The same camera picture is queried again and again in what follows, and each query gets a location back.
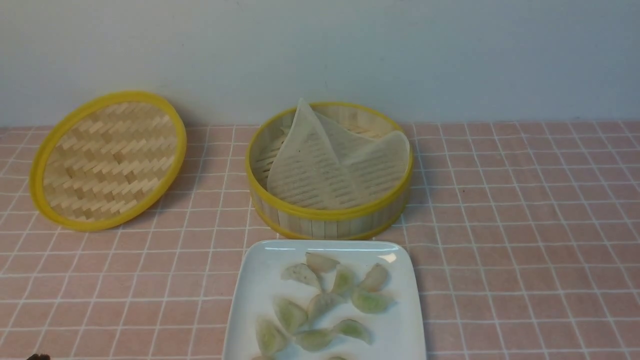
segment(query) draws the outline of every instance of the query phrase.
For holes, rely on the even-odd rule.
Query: countertop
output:
[[[412,197],[376,237],[415,265],[431,360],[640,359],[640,122],[404,124]],[[0,129],[0,357],[219,359],[256,127],[189,128],[170,191],[74,233],[33,208],[49,128]]]

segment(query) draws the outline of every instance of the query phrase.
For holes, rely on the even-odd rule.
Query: woven bamboo lid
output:
[[[185,151],[184,124],[163,98],[100,97],[67,116],[40,146],[31,196],[47,218],[70,229],[118,226],[162,196]]]

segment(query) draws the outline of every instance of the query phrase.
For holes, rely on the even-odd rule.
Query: square white plate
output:
[[[373,344],[339,336],[327,349],[306,352],[290,343],[276,355],[277,360],[327,360],[343,356],[347,360],[426,359],[420,298],[411,259],[406,251],[382,241],[274,240],[262,241],[246,253],[234,294],[222,360],[251,360],[260,354],[255,339],[256,320],[267,316],[278,323],[273,312],[275,297],[288,298],[306,308],[317,295],[311,286],[280,279],[289,265],[305,262],[305,253],[327,255],[347,265],[361,281],[367,271],[381,263],[390,279],[381,292],[396,303],[380,315],[367,315],[353,307],[351,301],[337,306],[323,316],[315,328],[332,327],[345,318],[364,324],[372,334]],[[323,289],[331,289],[335,271],[323,274]]]

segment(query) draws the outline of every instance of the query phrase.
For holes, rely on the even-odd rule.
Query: dumpling wrapper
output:
[[[367,275],[365,275],[359,287],[369,292],[379,291],[387,281],[387,277],[389,277],[387,269],[380,264],[375,264],[371,270],[367,272]]]
[[[322,291],[322,286],[320,286],[318,276],[309,268],[309,266],[307,266],[307,264],[295,264],[289,266],[284,269],[281,278],[282,280],[298,281]]]
[[[344,299],[336,293],[320,293],[314,296],[307,307],[309,323],[313,323],[320,316],[343,303],[345,303]]]
[[[284,331],[290,335],[307,322],[307,311],[289,299],[274,300],[273,311]]]
[[[315,329],[300,332],[296,335],[295,342],[306,351],[320,351],[333,341],[335,333],[329,329]]]
[[[371,335],[364,325],[352,319],[345,319],[333,327],[336,334],[349,336],[350,338],[362,340],[371,345]]]
[[[394,299],[380,293],[370,293],[362,288],[355,288],[351,294],[353,306],[365,314],[378,314],[387,309]]]
[[[353,288],[356,275],[350,268],[339,264],[336,267],[335,280],[333,281],[332,293],[343,295]]]
[[[287,338],[271,320],[258,320],[255,327],[255,337],[263,357],[272,356],[287,347]]]
[[[324,274],[325,272],[332,271],[340,263],[340,261],[328,258],[324,255],[314,254],[313,252],[306,253],[307,266],[317,274]]]

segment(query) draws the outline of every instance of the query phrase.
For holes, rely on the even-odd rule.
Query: yellow rim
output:
[[[404,208],[406,207],[406,203],[407,202],[405,201],[404,204],[402,205],[402,209],[400,209],[400,211],[398,211],[398,214],[396,214],[388,222],[385,222],[382,226],[377,227],[377,228],[375,228],[375,229],[373,229],[371,231],[367,231],[364,234],[348,236],[347,238],[341,238],[341,239],[317,239],[317,238],[310,238],[308,236],[292,233],[292,232],[288,231],[287,229],[284,229],[282,226],[280,226],[280,225],[274,223],[273,221],[271,221],[271,219],[268,218],[265,214],[263,214],[263,212],[259,208],[255,208],[255,212],[258,213],[258,216],[262,219],[262,221],[264,221],[265,224],[267,224],[268,227],[270,227],[276,233],[278,233],[278,234],[280,234],[280,235],[282,235],[282,236],[284,236],[284,237],[286,237],[287,239],[290,239],[290,240],[369,240],[372,237],[381,234],[382,232],[387,230],[389,227],[391,227],[391,225],[393,225],[400,218],[400,215],[402,215],[402,212],[404,211]]]
[[[146,102],[148,104],[157,106],[160,110],[164,111],[171,118],[175,130],[177,133],[177,147],[175,151],[175,159],[167,171],[166,176],[160,181],[157,188],[140,203],[135,205],[129,211],[118,215],[117,217],[107,220],[95,221],[95,222],[82,222],[77,220],[71,220],[60,216],[55,212],[46,201],[44,196],[44,189],[42,186],[44,170],[47,164],[47,159],[51,155],[56,144],[60,141],[62,136],[73,127],[80,120],[83,120],[87,115],[104,108],[109,105],[117,104],[125,101]],[[184,124],[180,119],[180,116],[175,111],[173,106],[162,97],[151,94],[148,92],[140,91],[127,91],[117,92],[113,94],[107,94],[102,97],[98,97],[74,110],[67,115],[54,129],[47,135],[45,140],[40,145],[35,159],[31,166],[31,173],[29,175],[29,190],[31,192],[31,198],[36,208],[49,220],[62,225],[71,230],[77,231],[99,231],[109,229],[111,227],[118,226],[132,218],[140,215],[143,211],[148,209],[153,203],[155,203],[160,197],[169,189],[169,186],[173,182],[180,166],[184,160],[184,155],[187,151],[187,134],[184,129]]]
[[[351,108],[356,108],[380,117],[384,121],[388,122],[395,130],[403,131],[402,128],[398,124],[396,124],[396,122],[388,118],[386,115],[376,110],[369,109],[362,105],[350,104],[348,102],[313,102],[309,105],[311,105],[312,108],[314,106],[331,106],[331,105],[348,106]],[[411,148],[409,149],[409,164],[406,168],[406,172],[404,173],[402,181],[393,190],[391,190],[391,192],[389,192],[384,197],[376,201],[372,201],[367,204],[360,205],[355,208],[349,208],[349,209],[317,210],[317,209],[301,208],[299,206],[289,204],[288,202],[284,202],[278,199],[277,197],[271,195],[269,192],[267,192],[267,190],[265,190],[260,185],[260,183],[258,183],[258,180],[253,175],[253,170],[251,169],[251,161],[250,161],[251,148],[253,147],[258,135],[262,132],[262,130],[264,130],[264,128],[268,127],[272,122],[276,121],[280,117],[283,117],[284,115],[289,113],[294,113],[295,111],[296,111],[296,108],[285,110],[279,113],[278,115],[275,115],[274,117],[270,118],[269,120],[267,120],[267,122],[265,122],[262,126],[260,126],[258,131],[256,131],[256,133],[253,135],[253,138],[249,143],[249,147],[247,148],[246,156],[244,157],[244,167],[246,169],[247,177],[249,178],[249,186],[251,186],[251,188],[258,194],[258,196],[262,200],[267,202],[267,204],[273,206],[274,208],[280,211],[284,211],[288,214],[292,214],[297,217],[307,218],[310,220],[322,220],[322,221],[349,220],[352,218],[357,218],[357,217],[361,217],[366,214],[372,213],[380,208],[384,208],[386,205],[394,201],[400,195],[400,193],[403,192],[404,189],[406,189],[406,187],[409,185],[411,181],[411,172],[413,170],[413,149]]]

